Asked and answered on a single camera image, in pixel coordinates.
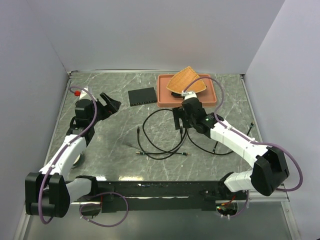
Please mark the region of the black network switch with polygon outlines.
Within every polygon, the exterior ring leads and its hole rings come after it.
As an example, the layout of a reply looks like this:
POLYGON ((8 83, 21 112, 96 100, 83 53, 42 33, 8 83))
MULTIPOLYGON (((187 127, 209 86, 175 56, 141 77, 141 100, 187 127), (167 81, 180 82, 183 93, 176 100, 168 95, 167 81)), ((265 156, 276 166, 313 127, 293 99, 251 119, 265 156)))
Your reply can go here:
POLYGON ((131 107, 157 102, 156 91, 153 87, 129 90, 128 98, 131 107))

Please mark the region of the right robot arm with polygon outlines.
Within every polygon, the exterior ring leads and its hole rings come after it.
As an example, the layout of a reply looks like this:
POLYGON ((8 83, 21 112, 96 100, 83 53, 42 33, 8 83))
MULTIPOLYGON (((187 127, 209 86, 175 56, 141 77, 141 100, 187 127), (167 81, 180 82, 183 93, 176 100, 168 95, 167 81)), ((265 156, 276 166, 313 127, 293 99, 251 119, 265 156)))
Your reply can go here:
POLYGON ((223 199, 230 199, 238 191, 255 190, 270 196, 290 173, 285 153, 280 147, 261 143, 231 126, 223 117, 206 113, 202 103, 191 97, 173 108, 176 128, 193 128, 211 140, 217 141, 242 157, 252 168, 248 171, 227 174, 218 193, 223 199))

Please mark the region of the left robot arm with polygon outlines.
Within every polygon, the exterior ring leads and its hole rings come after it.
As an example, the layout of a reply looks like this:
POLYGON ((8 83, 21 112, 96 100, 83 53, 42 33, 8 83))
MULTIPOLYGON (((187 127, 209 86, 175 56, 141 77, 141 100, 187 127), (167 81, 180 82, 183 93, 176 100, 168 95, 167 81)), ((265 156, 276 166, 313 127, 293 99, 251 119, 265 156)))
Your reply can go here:
POLYGON ((52 159, 39 170, 25 178, 25 211, 31 216, 62 218, 71 203, 84 197, 94 201, 99 195, 98 181, 94 176, 78 176, 67 183, 66 178, 74 162, 91 142, 97 122, 118 112, 121 102, 107 96, 100 97, 102 104, 87 89, 75 91, 79 97, 75 103, 75 115, 63 144, 52 159))

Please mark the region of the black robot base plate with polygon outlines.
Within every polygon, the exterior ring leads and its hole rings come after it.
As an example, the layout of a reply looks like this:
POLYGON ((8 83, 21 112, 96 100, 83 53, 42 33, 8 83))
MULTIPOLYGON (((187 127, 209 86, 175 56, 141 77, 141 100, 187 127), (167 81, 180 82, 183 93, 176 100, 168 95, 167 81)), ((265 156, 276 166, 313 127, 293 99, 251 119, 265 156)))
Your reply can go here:
POLYGON ((97 191, 78 202, 100 203, 102 213, 117 211, 215 211, 217 202, 244 201, 243 191, 231 192, 222 181, 98 181, 97 191))

